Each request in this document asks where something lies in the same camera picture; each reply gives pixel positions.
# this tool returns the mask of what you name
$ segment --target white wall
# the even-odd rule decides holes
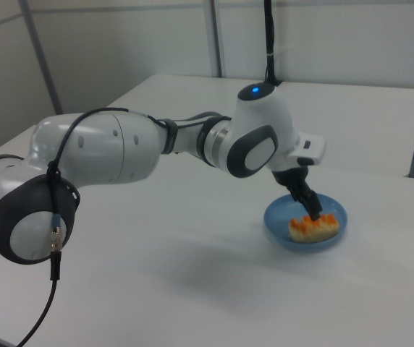
[[[277,3],[275,51],[284,49],[276,58],[278,77],[296,82],[414,88],[414,4],[362,4],[360,0],[353,1],[359,4],[337,5],[344,2]],[[301,4],[318,6],[298,6]],[[220,0],[226,77],[263,79],[263,22],[262,1]]]
[[[29,4],[65,113],[107,106],[152,74],[215,74],[204,0]]]
[[[19,5],[0,0],[0,145],[52,114]]]

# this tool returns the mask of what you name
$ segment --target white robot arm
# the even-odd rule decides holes
[[[33,264],[48,259],[55,205],[66,243],[80,203],[77,189],[145,179],[160,154],[171,152],[188,152],[238,178],[267,166],[313,219],[319,217],[321,206],[305,177],[309,165],[320,163],[325,141],[294,130],[273,85],[258,83],[241,90],[232,119],[210,112],[184,121],[156,120],[118,111],[83,119],[63,147],[62,179],[54,185],[51,200],[48,164],[79,116],[44,119],[24,160],[0,159],[0,254],[8,260]]]

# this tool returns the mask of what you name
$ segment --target blue bowl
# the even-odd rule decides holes
[[[339,222],[339,232],[330,239],[312,244],[301,244],[291,240],[289,237],[290,220],[293,218],[300,220],[304,215],[307,215],[307,211],[305,211],[305,208],[299,202],[294,201],[291,195],[285,195],[274,200],[266,208],[263,216],[266,228],[273,236],[273,239],[286,248],[302,251],[322,250],[337,243],[344,235],[345,226],[347,225],[347,213],[343,206],[336,200],[326,195],[317,195],[323,208],[321,213],[332,213],[336,217]]]

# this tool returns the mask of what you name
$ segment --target cable connector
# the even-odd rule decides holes
[[[53,230],[51,232],[51,252],[62,251],[61,215],[53,215]]]
[[[61,215],[53,215],[53,230],[51,231],[51,277],[50,280],[59,280],[61,277],[61,255],[62,255],[62,229]]]

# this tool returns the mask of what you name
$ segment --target orange food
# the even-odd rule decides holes
[[[293,218],[289,222],[289,236],[294,242],[309,244],[334,237],[339,232],[339,222],[332,213],[321,215],[312,221],[307,215],[299,221]]]

